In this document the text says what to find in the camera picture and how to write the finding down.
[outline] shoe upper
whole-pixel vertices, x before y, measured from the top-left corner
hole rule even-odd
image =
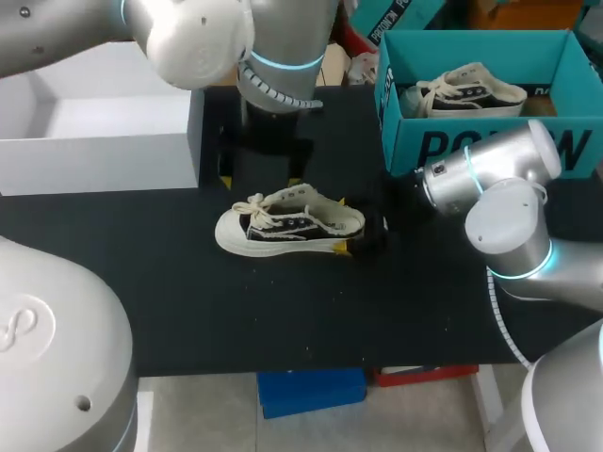
[[[403,95],[402,114],[429,117],[433,110],[478,110],[522,105],[528,94],[496,79],[481,63],[443,73],[431,82],[420,81]]]
[[[364,215],[329,200],[308,184],[292,186],[266,198],[237,202],[240,226],[248,240],[299,241],[351,238],[362,233]]]

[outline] red object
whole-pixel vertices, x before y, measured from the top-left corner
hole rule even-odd
[[[373,54],[377,52],[377,49],[371,47],[371,45],[365,41],[350,24],[343,25],[342,35],[341,45],[351,57],[358,57],[360,54],[366,52]]]
[[[361,34],[350,24],[350,18],[343,4],[339,6],[337,12],[336,37],[337,43],[341,45],[350,57],[358,57],[366,52],[376,53],[377,47]]]
[[[440,367],[430,372],[382,374],[381,370],[373,370],[375,381],[382,388],[401,386],[403,384],[425,383],[427,381],[439,381],[441,379],[457,379],[467,375],[477,374],[480,371],[478,365],[454,365],[452,367]]]

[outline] white shoe sole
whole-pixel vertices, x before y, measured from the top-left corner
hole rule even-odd
[[[216,242],[223,250],[246,257],[272,257],[288,252],[335,252],[342,238],[322,238],[299,242],[257,242],[248,240],[240,227],[239,215],[228,211],[216,225]]]
[[[521,115],[521,105],[479,108],[477,110],[432,110],[430,118],[516,118]]]

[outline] canvas sneaker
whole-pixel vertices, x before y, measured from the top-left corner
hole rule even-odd
[[[336,252],[338,245],[362,236],[364,228],[360,211],[302,184],[237,202],[218,221],[216,241],[223,249],[248,257]]]
[[[495,78],[481,63],[418,82],[400,96],[404,118],[509,118],[521,114],[526,91]]]

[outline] black mat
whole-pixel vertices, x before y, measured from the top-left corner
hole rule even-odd
[[[334,198],[362,190],[382,167],[372,93],[324,89],[319,97],[324,115],[300,126],[317,141],[306,181]],[[232,118],[235,98],[229,89],[208,91],[206,152]],[[106,281],[130,317],[142,376],[513,362],[486,297],[483,264],[458,220],[392,236],[374,262],[221,251],[213,235],[220,214],[263,186],[286,184],[284,174],[270,176],[269,162],[256,164],[266,180],[235,179],[232,192],[208,181],[203,190],[0,198],[0,234]],[[561,181],[550,196],[552,233],[603,240],[598,181]],[[599,318],[559,303],[500,303],[530,359]]]

